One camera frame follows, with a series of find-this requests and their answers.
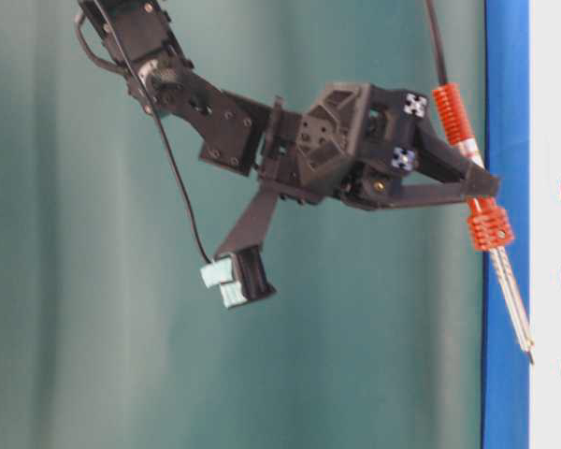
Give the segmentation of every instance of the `black robotic arm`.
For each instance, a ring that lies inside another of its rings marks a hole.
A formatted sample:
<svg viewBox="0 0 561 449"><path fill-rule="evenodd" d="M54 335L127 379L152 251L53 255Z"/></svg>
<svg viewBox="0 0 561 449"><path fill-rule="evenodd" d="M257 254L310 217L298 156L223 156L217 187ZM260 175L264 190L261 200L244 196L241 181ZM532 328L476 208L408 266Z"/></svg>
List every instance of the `black robotic arm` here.
<svg viewBox="0 0 561 449"><path fill-rule="evenodd" d="M221 91L195 74L157 1L98 3L79 0L78 36L92 60L122 75L146 113L189 122L204 139L201 160L242 176L257 173L258 193L214 262L202 270L207 286L221 286L226 307L275 291L260 252L279 198L315 205L332 197L353 208L379 210L496 195L496 177L437 137L421 94L334 83L305 113L285 110L280 98L269 107ZM85 18L113 63L87 49L80 33ZM416 171L435 182L406 184Z"/></svg>

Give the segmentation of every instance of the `orange screwdriver handle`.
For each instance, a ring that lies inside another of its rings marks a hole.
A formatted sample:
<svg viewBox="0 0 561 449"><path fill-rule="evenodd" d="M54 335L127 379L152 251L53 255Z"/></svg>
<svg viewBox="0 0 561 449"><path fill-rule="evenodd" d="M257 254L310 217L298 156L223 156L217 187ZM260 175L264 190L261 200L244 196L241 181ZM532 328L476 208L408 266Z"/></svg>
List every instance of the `orange screwdriver handle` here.
<svg viewBox="0 0 561 449"><path fill-rule="evenodd" d="M458 85L450 82L438 87L434 98L449 143L458 147L465 157L482 163ZM476 250L490 251L513 242L509 215L494 198L470 199L467 203L471 210L467 225Z"/></svg>

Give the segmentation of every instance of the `teal fabric backdrop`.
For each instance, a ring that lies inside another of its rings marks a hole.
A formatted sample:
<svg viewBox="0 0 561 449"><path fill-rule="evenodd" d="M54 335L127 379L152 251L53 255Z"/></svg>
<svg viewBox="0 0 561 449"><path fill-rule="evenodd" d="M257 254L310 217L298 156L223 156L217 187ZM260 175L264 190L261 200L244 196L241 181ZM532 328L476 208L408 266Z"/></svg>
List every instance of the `teal fabric backdrop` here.
<svg viewBox="0 0 561 449"><path fill-rule="evenodd" d="M202 76L263 102L305 109L332 80L436 84L419 0L165 6ZM438 7L482 143L482 2ZM282 203L264 256L280 293L224 310L153 124L85 59L76 11L0 2L0 448L479 447L466 208ZM165 126L213 251L255 183Z"/></svg>

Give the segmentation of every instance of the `black cable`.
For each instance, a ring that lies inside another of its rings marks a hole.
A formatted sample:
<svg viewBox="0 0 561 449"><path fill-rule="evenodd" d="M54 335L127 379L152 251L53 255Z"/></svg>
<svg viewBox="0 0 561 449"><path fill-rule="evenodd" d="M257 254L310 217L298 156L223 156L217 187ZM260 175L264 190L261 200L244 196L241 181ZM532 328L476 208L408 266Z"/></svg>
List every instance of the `black cable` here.
<svg viewBox="0 0 561 449"><path fill-rule="evenodd" d="M166 156L168 157L168 162L170 163L170 166L172 167L172 171L175 175L175 180L177 181L177 185L179 186L179 190L180 190L180 193L182 195L183 202L185 203L185 209L187 210L187 215L189 216L189 221L191 223L191 230L192 230L192 233L194 235L195 245L197 246L197 249L200 252L202 258L204 259L204 262L206 262L207 264L210 264L211 260L209 259L208 255L206 254L206 251L204 250L204 246L202 245L201 238L199 237L199 232L197 230L197 224L195 222L194 209L191 205L191 200L189 199L189 194L187 193L187 189L186 189L185 184L183 182L183 179L180 175L179 167L177 166L177 161L175 160L175 156L174 156L174 154L172 152L172 149L170 147L170 142L168 141L168 137L166 136L166 132L165 132L165 129L162 125L162 121L160 120L160 117L158 117L158 113L156 112L156 107L154 105L154 102L151 99L151 96L148 93L148 90L146 89L143 82L139 78L138 73L136 72L136 70L131 65L129 55L126 52L124 46L122 45L121 37L119 36L118 32L116 31L116 28L114 27L114 23L112 22L112 19L110 18L110 15L108 14L106 9L104 8L104 5L102 4L102 1L101 0L93 0L93 2L97 6L97 8L100 10L100 12L102 13L102 16L104 17L104 20L106 21L106 23L110 27L110 32L112 33L112 36L114 37L116 45L119 47L119 50L121 51L122 58L124 59L125 63L127 64L127 67L129 68L129 71L131 72L131 75L133 75L133 78L137 82L137 85L139 86L139 89L141 90L141 92L145 96L146 100L148 101L148 105L151 108L151 116L152 116L154 122L156 123L156 127L158 128L158 132L160 133L160 137L162 138L162 141L165 145Z"/></svg>
<svg viewBox="0 0 561 449"><path fill-rule="evenodd" d="M425 0L425 3L426 11L428 12L428 21L430 23L430 31L432 32L434 58L437 66L437 74L439 75L439 85L444 86L449 83L449 77L447 76L444 50L442 49L439 19L437 19L437 12L434 8L434 0Z"/></svg>
<svg viewBox="0 0 561 449"><path fill-rule="evenodd" d="M92 51L92 49L90 49L89 44L87 43L85 37L83 36L83 31L81 30L81 27L83 26L84 23L85 23L85 13L83 11L80 11L77 17L75 18L75 34L77 35L77 40L79 41L81 48L83 49L83 51L85 51L85 54L87 54L87 57L90 58L90 60L95 65L97 65L100 68L103 68L104 70L107 70L108 72L115 73L117 75L123 75L123 76L128 75L126 68L120 67L116 64L113 64L105 59L98 57Z"/></svg>

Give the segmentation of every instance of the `white panel with orange dots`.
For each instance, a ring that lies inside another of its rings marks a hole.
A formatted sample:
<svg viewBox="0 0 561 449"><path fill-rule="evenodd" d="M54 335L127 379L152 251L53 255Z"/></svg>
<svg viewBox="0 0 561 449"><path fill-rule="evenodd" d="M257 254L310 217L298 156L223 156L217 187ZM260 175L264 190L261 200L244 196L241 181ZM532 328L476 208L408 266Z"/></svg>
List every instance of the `white panel with orange dots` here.
<svg viewBox="0 0 561 449"><path fill-rule="evenodd" d="M530 447L561 447L561 0L531 2Z"/></svg>

